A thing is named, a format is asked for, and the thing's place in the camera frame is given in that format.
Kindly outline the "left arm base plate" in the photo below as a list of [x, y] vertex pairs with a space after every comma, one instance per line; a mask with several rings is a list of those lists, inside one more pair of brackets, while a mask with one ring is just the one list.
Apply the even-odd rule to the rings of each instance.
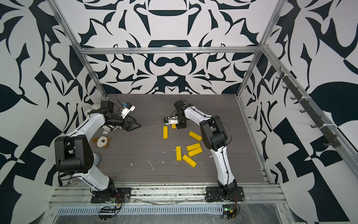
[[126, 203], [131, 198], [132, 188], [116, 188], [113, 192], [109, 190], [92, 191], [90, 203]]

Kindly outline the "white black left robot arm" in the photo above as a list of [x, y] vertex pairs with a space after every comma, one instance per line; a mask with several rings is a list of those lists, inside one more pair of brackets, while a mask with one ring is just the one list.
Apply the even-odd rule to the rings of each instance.
[[122, 105], [122, 110], [115, 114], [114, 103], [109, 100], [102, 101], [100, 107], [91, 110], [77, 129], [55, 140], [58, 172], [79, 178], [90, 186], [95, 196], [115, 197], [117, 190], [114, 181], [98, 169], [100, 158], [92, 152], [90, 140], [103, 126], [120, 127], [127, 132], [135, 129], [133, 125], [140, 128], [141, 124], [129, 115], [134, 110], [135, 106], [127, 102]]

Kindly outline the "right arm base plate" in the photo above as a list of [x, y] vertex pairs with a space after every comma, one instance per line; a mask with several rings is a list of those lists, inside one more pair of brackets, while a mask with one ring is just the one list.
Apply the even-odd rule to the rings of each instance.
[[206, 187], [205, 201], [208, 203], [224, 201], [243, 202], [244, 198], [245, 195], [242, 187], [236, 187], [229, 191], [225, 191], [220, 187]]

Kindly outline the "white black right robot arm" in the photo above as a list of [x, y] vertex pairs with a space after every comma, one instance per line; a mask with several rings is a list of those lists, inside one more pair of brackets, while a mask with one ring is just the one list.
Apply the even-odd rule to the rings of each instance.
[[167, 124], [175, 124], [178, 129], [184, 129], [186, 122], [191, 120], [200, 127], [202, 141], [210, 150], [217, 169], [220, 197], [229, 200], [229, 197], [237, 191], [238, 185], [228, 161], [228, 136], [224, 123], [218, 115], [208, 115], [193, 104], [185, 103], [182, 100], [176, 101], [174, 107], [176, 109], [175, 116], [167, 118]]

